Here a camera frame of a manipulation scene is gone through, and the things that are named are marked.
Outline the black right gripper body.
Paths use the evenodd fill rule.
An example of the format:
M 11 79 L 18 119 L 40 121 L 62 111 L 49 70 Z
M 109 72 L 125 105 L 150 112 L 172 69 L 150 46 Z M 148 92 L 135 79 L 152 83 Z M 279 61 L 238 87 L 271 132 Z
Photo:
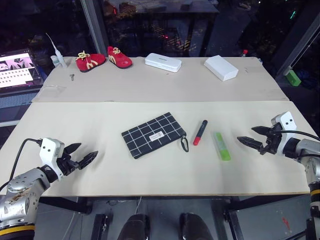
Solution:
M 278 147 L 282 140 L 282 134 L 275 132 L 279 132 L 282 129 L 283 128 L 280 124 L 275 124 L 274 126 L 270 127 L 270 135 L 266 136 L 266 146 L 259 151 L 261 155 L 264 155 L 265 153 L 275 155 L 277 153 Z

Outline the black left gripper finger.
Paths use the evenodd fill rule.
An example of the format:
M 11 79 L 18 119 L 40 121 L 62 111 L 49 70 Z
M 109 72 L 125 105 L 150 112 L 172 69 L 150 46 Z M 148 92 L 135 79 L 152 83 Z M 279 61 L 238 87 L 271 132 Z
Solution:
M 72 143 L 64 148 L 63 153 L 65 155 L 70 155 L 75 152 L 80 146 L 81 143 Z
M 81 161 L 78 162 L 78 169 L 82 170 L 89 165 L 98 155 L 98 151 L 90 152 Z

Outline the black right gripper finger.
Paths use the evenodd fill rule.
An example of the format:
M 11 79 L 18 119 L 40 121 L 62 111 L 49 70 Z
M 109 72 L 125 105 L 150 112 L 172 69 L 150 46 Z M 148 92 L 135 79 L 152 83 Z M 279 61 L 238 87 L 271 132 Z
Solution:
M 260 151 L 263 149 L 263 143 L 260 141 L 254 140 L 253 138 L 250 138 L 247 136 L 238 136 L 237 140 L 243 145 L 253 148 L 257 151 Z
M 259 135 L 269 136 L 270 135 L 270 128 L 266 126 L 254 126 L 251 128 L 254 132 L 258 133 Z

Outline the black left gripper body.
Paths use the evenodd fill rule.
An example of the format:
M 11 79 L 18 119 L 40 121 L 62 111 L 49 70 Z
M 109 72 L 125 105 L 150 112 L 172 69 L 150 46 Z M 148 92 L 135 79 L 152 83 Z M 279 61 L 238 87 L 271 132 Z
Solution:
M 63 153 L 61 157 L 57 158 L 57 166 L 61 170 L 63 176 L 68 176 L 75 169 L 79 168 L 79 163 L 71 160 L 71 156 Z

